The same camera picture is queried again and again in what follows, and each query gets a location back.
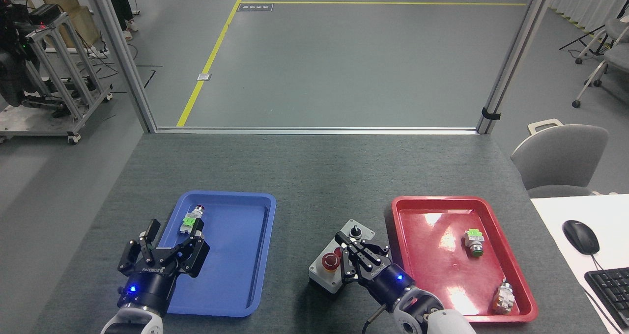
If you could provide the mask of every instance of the metal cart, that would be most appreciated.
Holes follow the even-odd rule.
[[[78,50],[77,54],[83,62],[87,76],[83,77],[81,72],[79,72],[61,37],[60,30],[62,28],[65,29],[75,48],[83,48],[83,43],[74,27],[72,27],[66,12],[61,13],[53,23],[42,25],[40,29],[34,30],[27,35],[31,49],[43,68],[49,73],[56,92],[53,93],[51,91],[52,87],[41,79],[39,70],[28,60],[27,72],[33,83],[37,85],[40,96],[47,97],[56,106],[67,109],[69,115],[53,117],[51,110],[27,108],[24,105],[19,107],[9,106],[0,112],[0,142],[2,142],[3,138],[13,135],[31,135],[65,136],[70,144],[76,144],[81,139],[79,130],[85,126],[86,121],[99,104],[103,101],[108,102],[113,98],[110,93],[112,86],[105,86],[101,83],[87,54],[83,50]],[[45,53],[44,41],[52,44],[57,49],[57,55],[61,58],[64,67],[69,72],[69,79],[64,80],[57,74]],[[73,92],[70,92],[66,87],[69,82],[73,86]]]

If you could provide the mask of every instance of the keyboard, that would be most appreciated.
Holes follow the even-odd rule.
[[[629,327],[629,268],[588,271],[585,278],[616,323]]]

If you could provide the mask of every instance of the green button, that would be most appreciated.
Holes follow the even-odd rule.
[[[195,224],[196,218],[184,218],[184,225],[193,226]]]
[[[467,234],[470,235],[470,236],[478,236],[478,237],[480,237],[480,236],[483,235],[483,232],[480,232],[476,228],[470,228],[470,229],[468,229]]]

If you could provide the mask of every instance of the red tray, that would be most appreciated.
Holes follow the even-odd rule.
[[[485,200],[400,196],[391,207],[405,271],[445,308],[458,310],[470,322],[527,322],[537,317],[533,294]],[[463,235],[470,228],[485,236],[479,258],[465,247]],[[510,314],[499,315],[491,303],[503,278],[512,285],[516,304]]]

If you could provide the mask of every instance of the computer mouse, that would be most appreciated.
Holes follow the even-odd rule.
[[[598,239],[592,229],[576,220],[568,220],[562,226],[570,244],[581,254],[595,254],[600,250]]]

